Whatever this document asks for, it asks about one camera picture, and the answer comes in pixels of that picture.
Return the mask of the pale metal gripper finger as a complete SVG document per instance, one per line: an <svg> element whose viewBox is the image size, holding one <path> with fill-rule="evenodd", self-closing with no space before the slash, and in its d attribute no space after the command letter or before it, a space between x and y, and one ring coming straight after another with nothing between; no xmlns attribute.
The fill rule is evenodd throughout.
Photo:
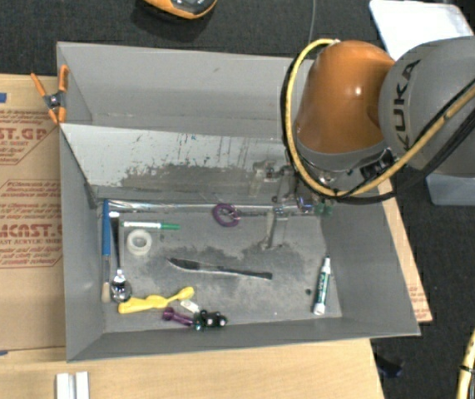
<svg viewBox="0 0 475 399"><path fill-rule="evenodd" d="M265 247L272 249L283 244L289 215L283 208L273 208L266 216Z"/></svg>
<svg viewBox="0 0 475 399"><path fill-rule="evenodd" d="M272 160L255 162L252 166L249 196L259 197L272 192L278 183L278 174Z"/></svg>

